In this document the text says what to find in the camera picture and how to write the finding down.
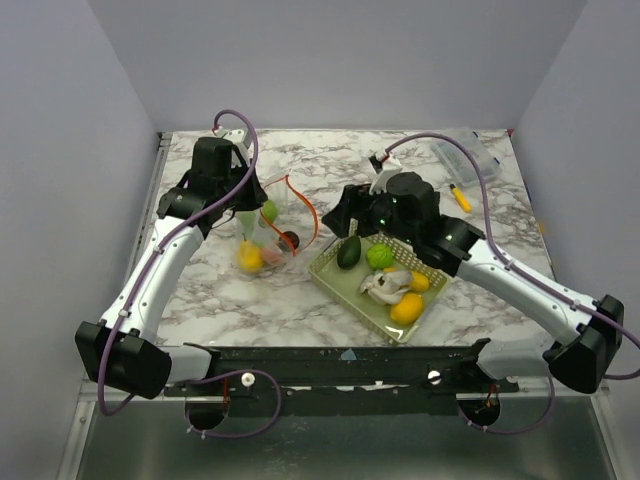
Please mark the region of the yellow toy pear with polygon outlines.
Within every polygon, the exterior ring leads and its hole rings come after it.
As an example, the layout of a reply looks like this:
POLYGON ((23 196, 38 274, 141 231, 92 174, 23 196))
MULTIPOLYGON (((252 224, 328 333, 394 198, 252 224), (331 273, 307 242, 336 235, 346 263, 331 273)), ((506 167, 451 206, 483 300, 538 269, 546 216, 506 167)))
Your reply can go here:
POLYGON ((237 253, 238 267, 246 273, 256 273, 264 266, 261 249, 250 241, 242 241, 237 253))

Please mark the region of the orange toy peach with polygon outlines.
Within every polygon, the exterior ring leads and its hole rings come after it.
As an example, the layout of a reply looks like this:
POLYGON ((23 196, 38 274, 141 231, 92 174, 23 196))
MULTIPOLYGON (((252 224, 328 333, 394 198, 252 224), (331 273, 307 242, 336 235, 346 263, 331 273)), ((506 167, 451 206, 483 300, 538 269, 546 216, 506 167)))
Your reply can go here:
POLYGON ((286 260, 284 253, 277 245, 265 245, 260 254, 262 260, 270 266, 281 265, 286 260))

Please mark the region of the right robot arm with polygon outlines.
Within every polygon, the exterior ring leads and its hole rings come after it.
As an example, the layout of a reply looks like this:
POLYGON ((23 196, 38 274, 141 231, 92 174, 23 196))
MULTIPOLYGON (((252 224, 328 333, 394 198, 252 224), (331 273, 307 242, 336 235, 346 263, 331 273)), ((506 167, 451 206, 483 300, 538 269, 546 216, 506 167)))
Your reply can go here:
POLYGON ((345 238, 350 225, 368 237, 383 233, 411 246, 426 266, 473 283, 540 325, 549 340, 491 342, 464 362, 460 379, 480 392, 508 376, 553 377, 585 394, 595 392, 622 342, 623 303, 568 289, 507 255, 488 234, 444 215, 440 195, 414 172, 391 176, 380 192, 347 185, 322 222, 345 238))

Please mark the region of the clear zip top bag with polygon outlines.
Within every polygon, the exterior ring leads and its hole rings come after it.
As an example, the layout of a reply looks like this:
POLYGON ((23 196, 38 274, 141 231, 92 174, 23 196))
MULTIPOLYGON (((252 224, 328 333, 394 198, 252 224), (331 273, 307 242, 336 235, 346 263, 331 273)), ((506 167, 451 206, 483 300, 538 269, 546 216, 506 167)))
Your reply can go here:
POLYGON ((247 274, 276 269, 308 249, 319 233, 316 209, 291 183, 290 175, 270 177, 264 204, 236 214, 236 266, 247 274))

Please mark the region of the yellow toy lemon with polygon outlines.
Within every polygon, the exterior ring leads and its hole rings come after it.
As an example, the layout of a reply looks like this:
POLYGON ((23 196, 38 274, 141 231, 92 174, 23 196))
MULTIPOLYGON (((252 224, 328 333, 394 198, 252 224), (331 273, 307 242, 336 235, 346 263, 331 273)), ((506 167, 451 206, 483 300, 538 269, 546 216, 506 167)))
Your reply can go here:
POLYGON ((421 295, 407 292, 400 302, 391 306, 390 319, 399 325, 410 325, 416 322, 425 310, 425 302, 421 295))

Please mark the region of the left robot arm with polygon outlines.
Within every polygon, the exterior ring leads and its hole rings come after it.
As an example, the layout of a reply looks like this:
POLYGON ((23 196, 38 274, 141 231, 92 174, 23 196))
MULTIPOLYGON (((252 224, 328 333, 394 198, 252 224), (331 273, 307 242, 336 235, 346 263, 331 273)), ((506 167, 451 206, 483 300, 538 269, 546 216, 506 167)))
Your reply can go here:
POLYGON ((222 380, 200 347, 161 348, 164 309, 191 257, 227 211, 254 211, 267 195, 255 173, 257 141, 241 130, 199 138, 191 166, 158 203, 149 242, 122 291, 96 322, 83 322, 75 344, 90 380, 153 399, 187 380, 201 395, 222 380))

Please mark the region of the green toy cucumber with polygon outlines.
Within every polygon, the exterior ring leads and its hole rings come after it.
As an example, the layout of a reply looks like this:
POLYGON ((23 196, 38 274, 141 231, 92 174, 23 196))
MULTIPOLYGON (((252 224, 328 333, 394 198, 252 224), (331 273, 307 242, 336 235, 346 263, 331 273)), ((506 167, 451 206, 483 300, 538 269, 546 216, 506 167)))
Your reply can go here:
POLYGON ((263 221, 273 224, 279 215, 279 209, 273 200, 267 200, 261 208, 261 217, 263 221))

